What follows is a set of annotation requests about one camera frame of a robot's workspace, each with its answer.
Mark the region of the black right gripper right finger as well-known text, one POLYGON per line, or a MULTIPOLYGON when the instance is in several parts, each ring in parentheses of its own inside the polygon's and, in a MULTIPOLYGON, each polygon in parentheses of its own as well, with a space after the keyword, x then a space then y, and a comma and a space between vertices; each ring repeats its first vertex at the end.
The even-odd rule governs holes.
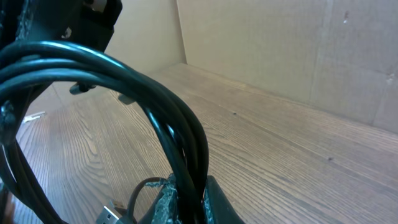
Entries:
POLYGON ((212 175, 207 177, 203 209, 207 224, 244 224, 212 175))

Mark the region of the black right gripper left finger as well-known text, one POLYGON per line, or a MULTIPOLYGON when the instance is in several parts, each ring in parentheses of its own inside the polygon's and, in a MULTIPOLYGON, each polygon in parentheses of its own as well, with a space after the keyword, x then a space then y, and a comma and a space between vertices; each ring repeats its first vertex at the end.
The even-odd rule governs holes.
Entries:
POLYGON ((167 179, 152 177, 144 180, 143 183, 144 187, 160 187, 161 190, 138 223, 177 223, 177 184, 175 183, 175 176, 170 174, 167 179))

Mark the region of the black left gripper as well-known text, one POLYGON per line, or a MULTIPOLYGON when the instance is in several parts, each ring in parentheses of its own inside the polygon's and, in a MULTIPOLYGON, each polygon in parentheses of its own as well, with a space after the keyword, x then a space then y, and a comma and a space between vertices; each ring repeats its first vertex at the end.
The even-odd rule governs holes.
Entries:
POLYGON ((64 40, 104 52, 121 0, 1 0, 1 48, 18 40, 64 40))

